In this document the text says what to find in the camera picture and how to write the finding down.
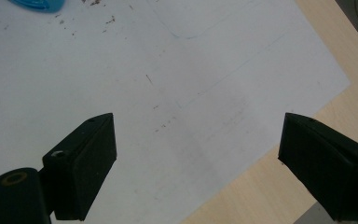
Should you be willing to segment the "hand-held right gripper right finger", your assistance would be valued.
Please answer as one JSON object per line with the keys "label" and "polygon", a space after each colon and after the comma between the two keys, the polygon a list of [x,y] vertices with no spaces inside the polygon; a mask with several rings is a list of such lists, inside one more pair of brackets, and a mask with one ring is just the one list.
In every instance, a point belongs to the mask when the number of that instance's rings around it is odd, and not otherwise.
{"label": "hand-held right gripper right finger", "polygon": [[358,221],[358,143],[320,121],[284,116],[278,159],[335,221]]}

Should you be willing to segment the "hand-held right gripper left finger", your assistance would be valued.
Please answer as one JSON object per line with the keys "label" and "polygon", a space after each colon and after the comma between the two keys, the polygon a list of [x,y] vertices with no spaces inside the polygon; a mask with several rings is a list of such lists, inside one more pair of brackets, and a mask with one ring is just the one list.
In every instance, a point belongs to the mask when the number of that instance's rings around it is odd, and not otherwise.
{"label": "hand-held right gripper left finger", "polygon": [[58,220],[83,221],[116,159],[114,116],[84,121],[43,157],[48,211]]}

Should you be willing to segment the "blue bottle with white cap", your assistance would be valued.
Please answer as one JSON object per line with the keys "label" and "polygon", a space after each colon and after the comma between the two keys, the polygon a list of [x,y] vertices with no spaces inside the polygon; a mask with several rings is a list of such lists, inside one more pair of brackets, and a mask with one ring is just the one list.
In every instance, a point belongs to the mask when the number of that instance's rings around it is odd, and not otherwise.
{"label": "blue bottle with white cap", "polygon": [[28,10],[54,13],[62,9],[65,0],[8,0],[10,3]]}

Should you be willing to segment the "white paper sheet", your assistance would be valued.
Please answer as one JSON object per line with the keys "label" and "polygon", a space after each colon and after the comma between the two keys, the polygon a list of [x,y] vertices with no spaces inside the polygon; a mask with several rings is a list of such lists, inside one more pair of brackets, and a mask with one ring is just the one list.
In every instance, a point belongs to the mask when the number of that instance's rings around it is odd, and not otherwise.
{"label": "white paper sheet", "polygon": [[349,84],[295,0],[144,1],[169,39],[154,105],[67,121],[22,111],[8,27],[37,13],[0,0],[0,175],[40,168],[86,119],[112,113],[117,161],[87,224],[178,224],[278,144],[287,112],[310,116]]}

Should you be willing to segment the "scattered brown crumbs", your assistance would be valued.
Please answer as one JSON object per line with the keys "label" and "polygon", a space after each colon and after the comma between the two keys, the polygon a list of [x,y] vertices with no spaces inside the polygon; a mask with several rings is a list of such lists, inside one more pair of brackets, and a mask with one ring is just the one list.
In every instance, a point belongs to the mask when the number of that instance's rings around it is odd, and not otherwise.
{"label": "scattered brown crumbs", "polygon": [[55,15],[26,14],[7,29],[10,89],[23,112],[130,113],[154,105],[169,34],[144,1],[69,2]]}

